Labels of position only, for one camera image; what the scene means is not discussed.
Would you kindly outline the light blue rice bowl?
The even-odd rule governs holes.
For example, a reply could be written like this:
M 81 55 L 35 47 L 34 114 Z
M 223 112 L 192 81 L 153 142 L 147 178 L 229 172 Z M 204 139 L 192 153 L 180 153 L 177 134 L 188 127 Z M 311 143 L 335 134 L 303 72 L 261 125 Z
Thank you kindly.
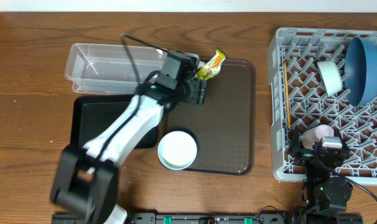
M 160 162 L 170 170 L 188 168 L 197 156 L 195 138 L 185 131 L 172 131 L 159 142 L 157 153 Z

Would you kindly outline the small mint green bowl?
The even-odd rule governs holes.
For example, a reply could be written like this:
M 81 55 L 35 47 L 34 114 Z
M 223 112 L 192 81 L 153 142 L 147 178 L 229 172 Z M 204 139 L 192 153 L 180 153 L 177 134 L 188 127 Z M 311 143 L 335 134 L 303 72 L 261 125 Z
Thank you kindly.
M 342 90 L 343 83 L 335 62 L 329 60 L 317 62 L 317 67 L 328 97 Z

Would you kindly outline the wooden chopstick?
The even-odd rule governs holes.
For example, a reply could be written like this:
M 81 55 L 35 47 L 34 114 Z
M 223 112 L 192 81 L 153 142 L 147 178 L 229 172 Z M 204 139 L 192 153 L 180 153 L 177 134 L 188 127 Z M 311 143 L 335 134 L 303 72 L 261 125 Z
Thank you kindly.
M 290 113 L 290 99 L 287 79 L 287 65 L 284 63 L 284 89 L 286 95 L 286 110 L 287 110 L 287 128 L 291 129 L 291 113 Z

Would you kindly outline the yellow snack wrapper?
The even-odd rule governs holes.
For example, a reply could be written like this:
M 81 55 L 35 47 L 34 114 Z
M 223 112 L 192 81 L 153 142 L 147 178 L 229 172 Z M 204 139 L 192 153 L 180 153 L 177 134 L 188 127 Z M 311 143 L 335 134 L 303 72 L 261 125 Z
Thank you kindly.
M 225 59 L 225 54 L 221 50 L 216 49 L 216 54 L 207 63 L 199 68 L 199 71 L 196 73 L 196 77 L 199 80 L 208 80 L 213 78 L 215 75 L 219 74 L 221 65 Z

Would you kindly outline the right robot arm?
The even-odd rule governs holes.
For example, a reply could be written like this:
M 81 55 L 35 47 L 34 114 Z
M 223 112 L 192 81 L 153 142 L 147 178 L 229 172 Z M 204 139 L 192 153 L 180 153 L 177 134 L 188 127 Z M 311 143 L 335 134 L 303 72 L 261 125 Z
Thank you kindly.
M 322 137 L 311 149 L 301 146 L 297 128 L 289 154 L 294 165 L 305 168 L 301 197 L 307 204 L 296 210 L 289 223 L 338 223 L 339 215 L 347 209 L 353 185 L 333 173 L 348 159 L 350 149 L 339 130 L 333 136 Z

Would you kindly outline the small pink cup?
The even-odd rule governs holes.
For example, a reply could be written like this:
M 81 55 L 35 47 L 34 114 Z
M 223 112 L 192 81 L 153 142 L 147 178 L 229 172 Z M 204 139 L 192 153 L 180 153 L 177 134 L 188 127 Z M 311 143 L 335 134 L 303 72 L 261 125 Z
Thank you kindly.
M 304 132 L 302 145 L 307 149 L 311 149 L 314 142 L 320 142 L 325 136 L 334 136 L 333 128 L 325 124 L 318 125 Z

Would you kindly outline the large dark blue bowl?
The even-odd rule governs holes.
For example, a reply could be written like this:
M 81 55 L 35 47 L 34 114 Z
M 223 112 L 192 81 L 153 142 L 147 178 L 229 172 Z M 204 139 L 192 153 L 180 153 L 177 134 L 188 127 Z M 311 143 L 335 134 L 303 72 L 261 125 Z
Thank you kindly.
M 344 81 L 350 90 L 347 98 L 352 106 L 372 102 L 377 96 L 377 45 L 355 37 L 350 42 L 345 56 Z

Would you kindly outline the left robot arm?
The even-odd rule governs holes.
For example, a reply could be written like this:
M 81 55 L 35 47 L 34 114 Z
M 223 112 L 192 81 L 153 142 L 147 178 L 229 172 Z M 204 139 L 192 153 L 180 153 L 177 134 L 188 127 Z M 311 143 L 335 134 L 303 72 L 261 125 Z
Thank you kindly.
M 174 90 L 143 82 L 130 105 L 103 133 L 82 148 L 69 144 L 61 153 L 50 200 L 84 223 L 124 223 L 118 206 L 119 168 L 139 141 L 180 102 L 201 105 L 205 80 L 179 83 Z

